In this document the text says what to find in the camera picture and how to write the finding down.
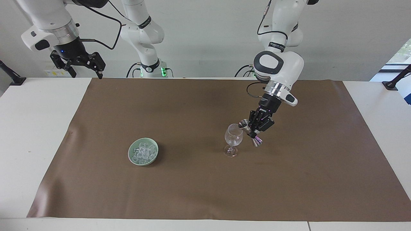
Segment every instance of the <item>wall outlet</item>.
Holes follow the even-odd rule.
[[[57,69],[55,66],[47,66],[44,71],[47,77],[71,77],[68,71],[64,69]]]

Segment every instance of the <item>white tabletop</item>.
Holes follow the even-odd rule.
[[[24,218],[90,80],[27,79],[0,97],[0,230],[309,230],[307,222]],[[410,197],[411,107],[381,83],[345,85]],[[411,230],[411,222],[309,224],[312,231]]]

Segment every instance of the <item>green bowl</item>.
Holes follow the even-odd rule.
[[[135,149],[135,148],[138,148],[140,143],[146,143],[146,144],[148,144],[148,145],[154,144],[154,146],[157,148],[157,154],[154,156],[153,159],[148,159],[147,161],[139,162],[139,163],[136,163],[136,162],[133,161],[132,158],[133,158],[133,156],[134,156],[134,149]],[[128,157],[129,157],[129,160],[131,161],[131,163],[133,163],[133,164],[135,164],[135,165],[138,165],[138,166],[147,166],[147,165],[149,165],[149,164],[151,164],[151,163],[153,163],[153,162],[155,161],[155,159],[157,158],[158,152],[159,152],[159,150],[158,150],[158,145],[157,145],[157,143],[156,143],[153,139],[150,139],[150,138],[141,138],[141,139],[138,139],[138,140],[134,141],[134,143],[132,143],[132,145],[131,145],[130,148],[129,148]]]

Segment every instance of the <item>black mounting base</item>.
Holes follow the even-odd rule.
[[[384,81],[383,82],[383,85],[384,85],[384,87],[387,89],[387,90],[390,90],[390,91],[398,91],[398,88],[396,88],[396,87],[394,87],[394,88],[390,88],[390,87],[388,87],[388,81]]]
[[[26,79],[27,79],[26,77],[19,77],[18,81],[17,82],[14,82],[14,81],[11,82],[10,86],[21,86]]]

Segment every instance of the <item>wine glass base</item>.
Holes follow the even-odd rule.
[[[224,154],[229,157],[236,157],[238,149],[235,146],[227,145],[224,147]]]

